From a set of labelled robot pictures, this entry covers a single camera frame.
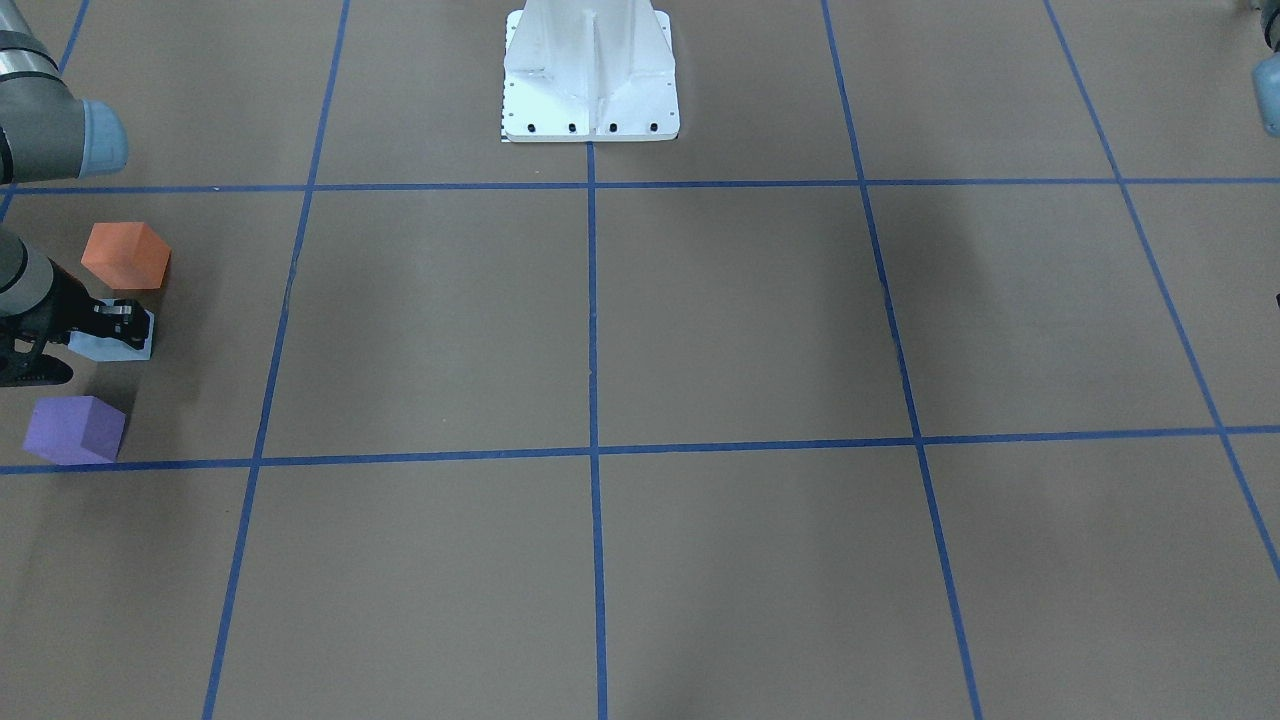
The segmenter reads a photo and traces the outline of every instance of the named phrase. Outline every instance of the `white plastic mount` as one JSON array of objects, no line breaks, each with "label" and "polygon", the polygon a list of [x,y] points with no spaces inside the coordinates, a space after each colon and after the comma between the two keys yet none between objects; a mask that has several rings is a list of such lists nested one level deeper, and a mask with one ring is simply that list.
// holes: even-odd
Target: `white plastic mount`
[{"label": "white plastic mount", "polygon": [[503,140],[675,140],[671,47],[649,0],[529,0],[507,18]]}]

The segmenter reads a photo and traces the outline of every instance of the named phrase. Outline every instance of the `grid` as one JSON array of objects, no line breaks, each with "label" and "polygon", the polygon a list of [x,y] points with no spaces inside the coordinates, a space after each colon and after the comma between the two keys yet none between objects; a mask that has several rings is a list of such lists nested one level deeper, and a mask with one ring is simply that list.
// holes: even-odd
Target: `grid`
[{"label": "grid", "polygon": [[[851,99],[844,77],[840,61],[840,47],[831,18],[828,0],[819,0],[826,33],[829,42],[832,65],[836,83],[833,92],[838,92],[845,115],[849,135],[849,150],[852,155],[856,177],[852,178],[817,178],[797,181],[687,181],[687,182],[602,182],[596,179],[595,149],[588,143],[585,147],[586,181],[585,182],[475,182],[475,183],[319,183],[317,174],[320,160],[324,152],[325,129],[329,118],[329,108],[333,101],[334,86],[340,72],[346,27],[351,12],[351,0],[343,0],[340,17],[338,20],[337,37],[334,38],[333,54],[330,59],[329,76],[321,100],[320,119],[315,133],[315,143],[311,155],[310,172],[305,184],[229,184],[229,186],[150,186],[150,187],[17,187],[10,186],[0,204],[0,219],[4,218],[9,205],[17,196],[41,195],[164,195],[164,193],[250,193],[250,192],[302,192],[303,201],[301,215],[297,223],[297,234],[293,243],[288,277],[284,282],[284,301],[279,313],[279,323],[275,333],[275,345],[271,355],[270,370],[266,387],[262,393],[261,416],[256,436],[253,452],[250,457],[230,459],[191,459],[172,461],[146,461],[146,462],[120,462],[113,466],[63,466],[49,468],[44,465],[9,465],[0,466],[0,475],[36,475],[36,474],[76,474],[76,473],[122,473],[140,470],[166,470],[166,469],[244,469],[248,471],[248,480],[244,492],[242,512],[236,538],[234,555],[232,559],[230,574],[227,582],[227,593],[220,618],[216,646],[209,676],[207,694],[204,706],[204,717],[214,717],[218,698],[219,680],[223,657],[227,648],[228,633],[233,621],[236,607],[237,583],[243,559],[246,541],[248,537],[253,510],[253,498],[257,488],[259,473],[262,468],[282,466],[320,466],[320,465],[366,465],[366,464],[396,464],[396,462],[440,462],[440,461],[476,461],[476,460],[518,460],[540,457],[586,457],[590,460],[590,493],[593,514],[593,541],[594,541],[594,578],[595,578],[595,632],[596,632],[596,689],[598,712],[602,720],[608,717],[608,666],[607,666],[607,615],[605,615],[605,534],[602,525],[602,492],[600,492],[600,459],[620,455],[652,455],[652,454],[703,454],[703,452],[755,452],[755,451],[804,451],[827,448],[864,448],[864,447],[910,447],[915,450],[919,464],[919,474],[924,486],[928,501],[929,515],[933,524],[934,541],[937,544],[938,562],[942,570],[947,600],[951,610],[951,620],[955,630],[955,641],[959,647],[963,671],[969,693],[972,711],[975,719],[983,716],[979,697],[979,684],[975,678],[973,662],[970,660],[968,642],[964,629],[961,611],[961,598],[956,591],[952,577],[943,519],[938,509],[933,489],[933,479],[929,468],[928,448],[934,446],[960,446],[960,445],[996,445],[996,443],[1037,443],[1037,442],[1084,442],[1084,441],[1117,441],[1117,439],[1149,439],[1149,438],[1179,438],[1179,437],[1213,437],[1219,438],[1222,450],[1230,462],[1234,477],[1239,484],[1240,493],[1252,515],[1258,532],[1258,539],[1266,548],[1277,579],[1280,579],[1280,555],[1271,538],[1268,528],[1254,501],[1248,478],[1236,457],[1233,438],[1244,436],[1276,436],[1280,434],[1280,425],[1228,425],[1224,423],[1217,405],[1213,400],[1208,382],[1201,369],[1199,360],[1192,346],[1187,329],[1179,316],[1178,307],[1165,282],[1164,273],[1147,238],[1143,220],[1130,195],[1130,186],[1143,184],[1280,184],[1280,177],[1199,177],[1199,178],[1174,178],[1174,177],[1126,177],[1121,173],[1111,142],[1102,126],[1098,113],[1085,87],[1084,79],[1076,65],[1075,56],[1068,44],[1066,36],[1055,13],[1051,0],[1042,0],[1056,38],[1061,46],[1062,55],[1070,67],[1073,78],[1079,90],[1080,97],[1088,110],[1089,118],[1097,132],[1101,147],[1111,165],[1112,177],[1096,178],[869,178],[863,167],[861,151],[859,147],[856,129],[856,99]],[[61,55],[61,67],[65,68],[72,59],[77,37],[79,36],[86,13],[91,0],[82,0],[79,12]],[[886,272],[884,259],[879,246],[879,237],[876,223],[876,213],[869,190],[873,187],[895,186],[1048,186],[1048,184],[1093,184],[1115,186],[1121,193],[1133,229],[1140,243],[1156,284],[1161,292],[1169,320],[1174,324],[1185,359],[1194,374],[1196,382],[1203,396],[1204,405],[1212,419],[1208,427],[1183,427],[1183,428],[1134,428],[1123,430],[1078,430],[1078,432],[1042,432],[1042,433],[1005,433],[1005,434],[952,434],[952,436],[927,436],[920,429],[920,418],[916,411],[915,396],[911,387],[909,361],[899,332],[897,316],[895,313],[893,295]],[[812,439],[812,441],[759,441],[759,442],[716,442],[716,443],[666,443],[666,445],[604,445],[600,442],[599,429],[599,284],[596,274],[596,199],[600,191],[609,190],[662,190],[662,188],[751,188],[751,187],[847,187],[856,188],[860,193],[867,228],[870,237],[872,251],[876,260],[876,269],[883,287],[883,310],[888,322],[890,333],[897,354],[897,365],[901,375],[902,398],[906,405],[910,420],[911,434],[909,437],[878,437],[878,438],[842,438],[842,439]],[[526,191],[526,190],[576,190],[586,195],[588,201],[588,287],[589,287],[589,368],[588,402],[590,418],[590,441],[586,446],[573,447],[539,447],[539,448],[504,448],[504,450],[474,450],[474,451],[447,451],[447,452],[401,452],[401,454],[374,454],[374,455],[321,455],[321,456],[270,456],[265,454],[266,436],[271,419],[271,407],[275,396],[275,384],[280,369],[282,352],[287,342],[289,325],[289,297],[297,277],[298,259],[302,254],[307,234],[307,222],[311,204],[317,192],[403,192],[403,191],[436,191],[436,190],[486,190],[486,191]]]}]

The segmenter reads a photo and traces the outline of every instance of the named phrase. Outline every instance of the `cube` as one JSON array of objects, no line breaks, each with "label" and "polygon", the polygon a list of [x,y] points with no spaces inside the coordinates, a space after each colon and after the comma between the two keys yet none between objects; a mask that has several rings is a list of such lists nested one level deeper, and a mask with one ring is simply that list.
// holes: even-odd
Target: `cube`
[{"label": "cube", "polygon": [[159,290],[169,254],[146,223],[96,223],[81,264],[111,290]]},{"label": "cube", "polygon": [[27,427],[22,448],[54,465],[115,462],[124,437],[124,413],[91,396],[44,397]]}]

